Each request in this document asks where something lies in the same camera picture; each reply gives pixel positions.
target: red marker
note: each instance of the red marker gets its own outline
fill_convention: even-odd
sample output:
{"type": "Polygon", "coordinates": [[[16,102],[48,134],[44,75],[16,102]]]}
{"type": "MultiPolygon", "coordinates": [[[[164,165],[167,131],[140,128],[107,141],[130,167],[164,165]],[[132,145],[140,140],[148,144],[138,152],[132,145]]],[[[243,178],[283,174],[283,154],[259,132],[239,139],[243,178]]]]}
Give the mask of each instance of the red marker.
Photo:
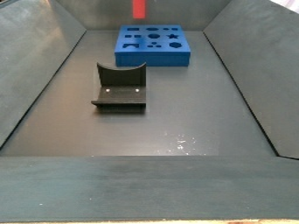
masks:
{"type": "Polygon", "coordinates": [[[134,18],[146,18],[146,0],[134,0],[134,18]]]}

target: circular hole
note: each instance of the circular hole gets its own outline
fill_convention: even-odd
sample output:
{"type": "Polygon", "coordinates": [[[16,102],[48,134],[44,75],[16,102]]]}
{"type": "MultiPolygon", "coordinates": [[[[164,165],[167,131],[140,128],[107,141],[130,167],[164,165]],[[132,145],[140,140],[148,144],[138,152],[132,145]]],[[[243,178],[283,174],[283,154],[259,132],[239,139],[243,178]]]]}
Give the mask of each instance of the circular hole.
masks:
{"type": "Polygon", "coordinates": [[[159,39],[160,38],[160,35],[156,34],[156,33],[152,33],[152,34],[148,35],[148,38],[150,39],[159,39]]]}
{"type": "Polygon", "coordinates": [[[146,28],[150,32],[154,32],[154,31],[158,31],[159,29],[158,28],[155,28],[155,27],[148,27],[148,28],[146,28]]]}

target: dark gray wall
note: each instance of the dark gray wall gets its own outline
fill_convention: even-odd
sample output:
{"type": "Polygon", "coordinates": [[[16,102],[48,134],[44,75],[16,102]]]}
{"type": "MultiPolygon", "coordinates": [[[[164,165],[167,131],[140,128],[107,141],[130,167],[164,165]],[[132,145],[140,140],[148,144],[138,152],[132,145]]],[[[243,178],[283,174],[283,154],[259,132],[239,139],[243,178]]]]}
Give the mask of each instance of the dark gray wall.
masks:
{"type": "Polygon", "coordinates": [[[279,154],[299,158],[299,15],[234,0],[204,32],[279,154]]]}
{"type": "Polygon", "coordinates": [[[86,31],[54,1],[0,8],[0,146],[86,31]]]}
{"type": "Polygon", "coordinates": [[[203,30],[231,0],[147,0],[147,17],[132,19],[132,0],[59,0],[90,30],[118,30],[126,24],[179,24],[203,30]]]}

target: metal side panel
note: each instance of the metal side panel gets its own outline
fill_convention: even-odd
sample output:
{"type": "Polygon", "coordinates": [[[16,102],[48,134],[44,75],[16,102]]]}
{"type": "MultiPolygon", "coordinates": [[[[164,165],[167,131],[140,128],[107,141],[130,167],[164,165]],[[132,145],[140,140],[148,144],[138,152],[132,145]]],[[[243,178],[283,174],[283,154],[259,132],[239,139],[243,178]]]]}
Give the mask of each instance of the metal side panel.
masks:
{"type": "Polygon", "coordinates": [[[204,32],[279,154],[299,158],[299,15],[235,0],[204,32]]]}
{"type": "Polygon", "coordinates": [[[78,44],[86,28],[54,1],[0,8],[0,145],[78,44]]]}
{"type": "Polygon", "coordinates": [[[2,157],[0,220],[299,219],[298,169],[278,157],[2,157]]]}
{"type": "Polygon", "coordinates": [[[118,30],[120,25],[179,24],[202,31],[231,0],[146,0],[146,19],[134,19],[132,0],[59,0],[88,30],[118,30]]]}

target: shaped cutout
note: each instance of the shaped cutout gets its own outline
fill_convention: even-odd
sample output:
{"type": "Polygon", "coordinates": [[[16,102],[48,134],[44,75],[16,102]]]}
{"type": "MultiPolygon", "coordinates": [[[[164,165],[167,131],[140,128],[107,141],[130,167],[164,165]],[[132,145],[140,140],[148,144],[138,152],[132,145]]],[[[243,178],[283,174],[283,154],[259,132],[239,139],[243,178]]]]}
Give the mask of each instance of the shaped cutout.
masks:
{"type": "Polygon", "coordinates": [[[127,28],[127,30],[130,31],[130,32],[138,32],[139,31],[139,28],[127,28]]]}
{"type": "Polygon", "coordinates": [[[160,35],[156,34],[156,33],[152,33],[152,34],[148,35],[148,38],[150,39],[159,39],[160,38],[160,35]]]}
{"type": "Polygon", "coordinates": [[[159,29],[158,28],[155,28],[155,27],[148,27],[148,28],[146,28],[150,32],[154,32],[154,31],[159,31],[159,29]]]}
{"type": "Polygon", "coordinates": [[[123,44],[123,48],[128,48],[130,46],[139,48],[139,44],[123,44]]]}
{"type": "Polygon", "coordinates": [[[182,44],[182,43],[178,43],[178,42],[172,42],[172,43],[170,44],[170,47],[180,48],[180,47],[183,47],[183,44],[182,44]]]}
{"type": "Polygon", "coordinates": [[[167,35],[170,39],[178,39],[179,38],[179,35],[175,35],[175,34],[171,34],[171,35],[167,35]]]}

